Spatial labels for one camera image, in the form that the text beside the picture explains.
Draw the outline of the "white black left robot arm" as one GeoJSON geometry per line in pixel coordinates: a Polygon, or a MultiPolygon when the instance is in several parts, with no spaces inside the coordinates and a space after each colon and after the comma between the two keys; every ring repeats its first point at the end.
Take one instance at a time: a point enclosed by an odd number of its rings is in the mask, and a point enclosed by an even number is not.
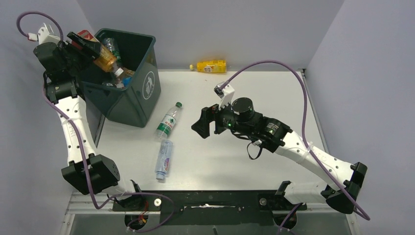
{"type": "Polygon", "coordinates": [[[33,51],[45,68],[46,101],[58,114],[66,139],[68,165],[62,168],[62,176],[84,195],[136,192],[136,183],[124,179],[113,160],[98,154],[79,85],[80,73],[88,66],[98,62],[99,68],[108,72],[113,70],[115,60],[95,38],[86,39],[74,32],[67,37],[72,42],[42,42],[33,51]]]}

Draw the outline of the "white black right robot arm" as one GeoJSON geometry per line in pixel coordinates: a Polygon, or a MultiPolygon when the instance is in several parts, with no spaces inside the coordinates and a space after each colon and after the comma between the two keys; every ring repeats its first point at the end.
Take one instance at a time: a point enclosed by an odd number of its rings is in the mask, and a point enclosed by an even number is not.
{"type": "Polygon", "coordinates": [[[206,139],[210,136],[211,122],[215,123],[215,134],[229,130],[235,137],[249,140],[260,150],[286,157],[319,177],[320,181],[308,184],[282,182],[275,195],[278,207],[322,203],[344,214],[357,211],[356,199],[367,172],[366,165],[344,162],[304,142],[285,123],[256,112],[253,102],[246,97],[236,99],[225,108],[218,104],[204,107],[191,128],[206,139]]]}

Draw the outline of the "clear bottle blue label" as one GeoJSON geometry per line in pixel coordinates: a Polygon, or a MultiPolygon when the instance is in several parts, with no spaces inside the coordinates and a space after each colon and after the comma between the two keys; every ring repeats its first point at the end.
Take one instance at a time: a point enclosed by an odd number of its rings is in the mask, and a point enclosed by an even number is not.
{"type": "Polygon", "coordinates": [[[127,87],[128,86],[128,84],[131,82],[131,77],[129,76],[129,77],[125,77],[125,78],[123,78],[123,79],[121,79],[121,78],[118,78],[116,81],[115,81],[115,87],[116,88],[119,88],[119,89],[122,89],[122,88],[125,88],[125,87],[127,87]]]}

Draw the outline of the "orange drink bottle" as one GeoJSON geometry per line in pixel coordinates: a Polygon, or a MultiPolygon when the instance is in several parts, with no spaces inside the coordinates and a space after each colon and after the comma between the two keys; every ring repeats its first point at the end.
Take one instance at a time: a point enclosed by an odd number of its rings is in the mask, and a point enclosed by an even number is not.
{"type": "Polygon", "coordinates": [[[127,77],[133,77],[133,76],[134,76],[134,74],[135,74],[135,71],[130,70],[130,69],[127,69],[127,68],[125,68],[125,67],[123,67],[123,70],[124,70],[124,72],[125,72],[125,76],[127,76],[127,77]]]}

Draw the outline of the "red gold tea bottle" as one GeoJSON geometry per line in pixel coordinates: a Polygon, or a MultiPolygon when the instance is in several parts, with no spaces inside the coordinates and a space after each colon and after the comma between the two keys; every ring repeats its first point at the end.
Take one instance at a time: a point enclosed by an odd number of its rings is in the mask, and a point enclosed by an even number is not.
{"type": "Polygon", "coordinates": [[[100,55],[94,60],[94,63],[105,72],[112,72],[117,78],[125,75],[124,69],[118,65],[116,57],[107,49],[97,38],[88,30],[81,30],[77,33],[83,39],[92,42],[98,42],[100,45],[100,55]]]}

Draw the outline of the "purple label Ganten bottle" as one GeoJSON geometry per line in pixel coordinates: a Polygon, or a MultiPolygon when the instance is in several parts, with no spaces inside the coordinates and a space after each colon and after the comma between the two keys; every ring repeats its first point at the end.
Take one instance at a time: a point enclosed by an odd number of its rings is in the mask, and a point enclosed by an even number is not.
{"type": "Polygon", "coordinates": [[[173,150],[173,142],[170,140],[163,140],[160,145],[157,164],[155,167],[156,179],[163,181],[169,170],[170,158],[173,150]]]}

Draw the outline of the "green cap water bottle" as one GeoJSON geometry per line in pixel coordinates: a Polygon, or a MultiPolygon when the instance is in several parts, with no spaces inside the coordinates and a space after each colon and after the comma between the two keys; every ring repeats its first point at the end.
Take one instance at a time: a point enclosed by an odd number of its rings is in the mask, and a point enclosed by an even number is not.
{"type": "Polygon", "coordinates": [[[176,102],[175,105],[167,111],[156,128],[155,135],[157,139],[167,139],[170,136],[179,119],[182,107],[182,103],[176,102]]]}

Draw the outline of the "clear bottle green label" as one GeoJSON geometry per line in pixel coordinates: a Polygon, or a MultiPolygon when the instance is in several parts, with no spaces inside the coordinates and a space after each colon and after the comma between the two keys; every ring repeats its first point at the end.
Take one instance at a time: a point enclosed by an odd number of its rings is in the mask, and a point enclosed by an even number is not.
{"type": "Polygon", "coordinates": [[[104,38],[103,45],[116,57],[117,63],[122,65],[118,44],[114,38],[104,38]]]}

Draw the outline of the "dark green plastic bin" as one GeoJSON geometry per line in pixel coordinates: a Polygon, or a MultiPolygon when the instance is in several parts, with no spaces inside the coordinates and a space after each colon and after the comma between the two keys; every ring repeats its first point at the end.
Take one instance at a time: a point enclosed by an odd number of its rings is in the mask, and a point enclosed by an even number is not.
{"type": "Polygon", "coordinates": [[[124,88],[108,86],[115,78],[92,64],[80,79],[85,97],[108,119],[135,127],[145,127],[161,94],[155,57],[156,38],[116,29],[102,28],[95,37],[113,38],[120,52],[121,64],[134,72],[124,88]]]}

